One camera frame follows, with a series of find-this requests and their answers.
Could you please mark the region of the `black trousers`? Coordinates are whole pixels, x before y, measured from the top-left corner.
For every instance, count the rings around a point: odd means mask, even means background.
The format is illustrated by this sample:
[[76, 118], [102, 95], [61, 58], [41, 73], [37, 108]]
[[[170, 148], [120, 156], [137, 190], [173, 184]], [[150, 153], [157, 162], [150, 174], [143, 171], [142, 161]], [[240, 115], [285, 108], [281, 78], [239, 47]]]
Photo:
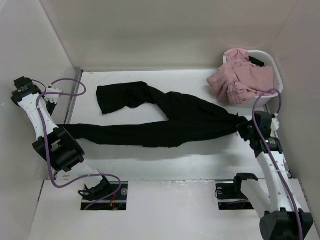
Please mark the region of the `black trousers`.
[[97, 102], [102, 114], [111, 114], [124, 107], [157, 105], [166, 121], [137, 125], [65, 124], [75, 139], [98, 145], [141, 146], [144, 148], [175, 148], [188, 142], [214, 140], [237, 132], [248, 120], [193, 95], [179, 92], [163, 93], [145, 82], [98, 86]]

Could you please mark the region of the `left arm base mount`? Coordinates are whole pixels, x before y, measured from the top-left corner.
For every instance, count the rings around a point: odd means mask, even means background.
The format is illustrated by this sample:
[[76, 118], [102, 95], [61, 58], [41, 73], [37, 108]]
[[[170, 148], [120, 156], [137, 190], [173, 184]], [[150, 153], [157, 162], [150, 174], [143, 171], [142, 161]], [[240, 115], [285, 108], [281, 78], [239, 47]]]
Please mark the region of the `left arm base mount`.
[[122, 181], [121, 188], [114, 195], [104, 198], [97, 203], [82, 197], [80, 210], [81, 211], [125, 211], [127, 209], [129, 182]]

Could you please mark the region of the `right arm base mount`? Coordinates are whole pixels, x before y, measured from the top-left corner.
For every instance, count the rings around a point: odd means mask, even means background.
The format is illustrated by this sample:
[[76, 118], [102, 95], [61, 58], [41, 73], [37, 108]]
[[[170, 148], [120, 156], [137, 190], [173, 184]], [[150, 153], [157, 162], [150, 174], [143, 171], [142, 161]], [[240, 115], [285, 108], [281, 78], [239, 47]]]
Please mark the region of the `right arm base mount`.
[[215, 183], [214, 195], [220, 211], [254, 210], [248, 198], [235, 190], [232, 181], [218, 181]]

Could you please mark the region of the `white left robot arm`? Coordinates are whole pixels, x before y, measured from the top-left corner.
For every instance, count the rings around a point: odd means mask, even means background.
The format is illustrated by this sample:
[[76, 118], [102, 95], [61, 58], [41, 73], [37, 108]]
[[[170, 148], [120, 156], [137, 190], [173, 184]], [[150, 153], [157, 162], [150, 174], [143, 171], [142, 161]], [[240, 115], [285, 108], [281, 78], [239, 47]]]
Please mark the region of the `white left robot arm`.
[[16, 90], [11, 100], [27, 114], [35, 131], [34, 150], [47, 162], [48, 171], [69, 172], [84, 162], [84, 151], [71, 134], [55, 124], [52, 114], [64, 92], [49, 85], [45, 90], [39, 81], [20, 77], [14, 80]]

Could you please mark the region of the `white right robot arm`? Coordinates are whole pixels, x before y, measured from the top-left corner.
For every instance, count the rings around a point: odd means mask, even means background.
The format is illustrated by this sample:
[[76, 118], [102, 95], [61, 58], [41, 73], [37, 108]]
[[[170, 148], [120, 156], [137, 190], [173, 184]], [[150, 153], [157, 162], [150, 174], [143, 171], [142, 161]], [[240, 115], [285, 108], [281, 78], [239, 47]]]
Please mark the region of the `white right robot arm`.
[[277, 126], [276, 115], [254, 111], [252, 120], [238, 126], [238, 133], [249, 141], [259, 163], [268, 191], [253, 173], [238, 173], [232, 192], [246, 197], [259, 217], [264, 240], [303, 240], [313, 226], [310, 212], [305, 212], [290, 187], [280, 140], [271, 133]]

